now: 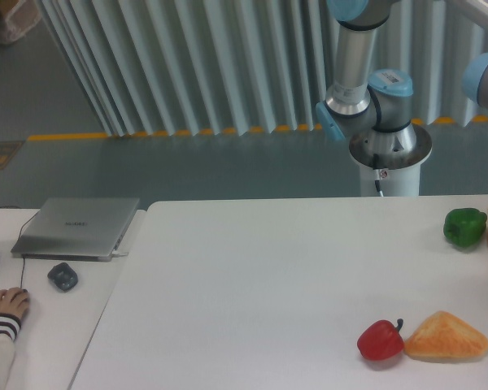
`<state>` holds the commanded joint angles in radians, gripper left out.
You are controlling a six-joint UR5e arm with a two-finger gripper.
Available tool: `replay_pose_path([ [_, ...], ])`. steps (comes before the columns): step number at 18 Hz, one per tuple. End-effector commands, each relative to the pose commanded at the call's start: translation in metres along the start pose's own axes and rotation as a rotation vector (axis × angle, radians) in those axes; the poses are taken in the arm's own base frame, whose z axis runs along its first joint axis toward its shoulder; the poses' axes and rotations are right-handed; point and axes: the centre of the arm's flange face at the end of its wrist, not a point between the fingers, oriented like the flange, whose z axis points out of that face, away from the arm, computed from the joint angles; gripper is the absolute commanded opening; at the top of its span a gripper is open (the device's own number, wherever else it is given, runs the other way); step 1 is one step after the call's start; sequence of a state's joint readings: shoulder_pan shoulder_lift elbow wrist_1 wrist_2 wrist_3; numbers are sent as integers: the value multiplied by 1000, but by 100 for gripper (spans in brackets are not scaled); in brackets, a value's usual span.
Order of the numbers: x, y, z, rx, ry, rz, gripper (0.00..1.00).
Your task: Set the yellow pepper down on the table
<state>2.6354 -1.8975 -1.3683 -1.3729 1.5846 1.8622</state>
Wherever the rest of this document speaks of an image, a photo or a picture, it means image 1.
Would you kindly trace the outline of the person's hand on mouse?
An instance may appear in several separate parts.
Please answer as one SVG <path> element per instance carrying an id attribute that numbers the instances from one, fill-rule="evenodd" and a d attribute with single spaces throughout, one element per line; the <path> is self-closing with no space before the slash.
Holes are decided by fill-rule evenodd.
<path id="1" fill-rule="evenodd" d="M 0 290 L 0 315 L 12 316 L 19 321 L 24 319 L 29 308 L 22 310 L 18 307 L 18 295 L 21 290 L 19 287 Z"/>

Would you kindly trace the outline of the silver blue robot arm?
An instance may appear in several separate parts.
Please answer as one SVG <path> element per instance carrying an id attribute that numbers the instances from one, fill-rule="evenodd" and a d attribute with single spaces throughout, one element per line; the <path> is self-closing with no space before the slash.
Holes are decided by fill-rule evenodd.
<path id="1" fill-rule="evenodd" d="M 431 123 L 441 113 L 462 124 L 488 112 L 488 1 L 417 1 L 392 30 L 409 54 L 399 69 L 383 60 L 377 35 L 396 1 L 330 1 L 339 25 L 333 81 L 316 116 L 326 135 L 342 140 L 374 128 L 403 129 L 414 114 Z"/>

